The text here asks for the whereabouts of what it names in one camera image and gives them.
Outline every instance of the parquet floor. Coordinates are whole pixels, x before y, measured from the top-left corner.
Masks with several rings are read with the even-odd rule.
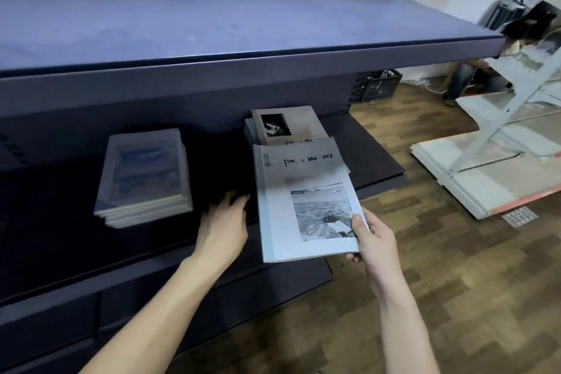
[[[408,186],[363,205],[396,232],[442,372],[561,373],[561,195],[529,204],[539,218],[518,229],[496,216],[476,221],[409,149],[475,130],[461,108],[401,85],[392,100],[351,112],[407,171]],[[383,373],[378,306],[361,267],[328,261],[330,284],[187,353],[170,372]]]

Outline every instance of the book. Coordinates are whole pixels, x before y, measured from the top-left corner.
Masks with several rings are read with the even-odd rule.
[[[358,252],[362,208],[334,138],[253,150],[264,262]]]
[[[288,145],[328,137],[309,105],[251,110],[251,116],[262,145]]]
[[[125,228],[193,210],[178,129],[111,135],[94,214]]]

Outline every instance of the white cable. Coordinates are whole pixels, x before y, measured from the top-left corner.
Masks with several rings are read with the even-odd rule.
[[[426,89],[434,94],[443,94],[447,91],[447,89],[443,90],[442,92],[437,92],[432,90],[429,85],[430,85],[430,81],[428,81],[427,79],[412,79],[412,80],[403,80],[403,83],[407,83],[407,84],[412,84],[413,86],[424,86],[426,87]]]

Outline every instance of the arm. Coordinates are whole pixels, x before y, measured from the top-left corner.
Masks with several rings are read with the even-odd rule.
[[[360,255],[347,259],[365,265],[366,277],[380,304],[382,346],[387,374],[439,374],[429,333],[399,264],[396,237],[366,209],[370,229],[355,214],[352,226],[359,237]]]
[[[195,251],[136,316],[82,369],[82,374],[163,373],[214,282],[240,254],[247,240],[249,196],[230,204],[227,193],[203,214]]]

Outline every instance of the plastic crate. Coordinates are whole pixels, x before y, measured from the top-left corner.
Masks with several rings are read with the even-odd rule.
[[[363,103],[391,98],[403,74],[396,70],[361,73],[356,80],[350,103]]]

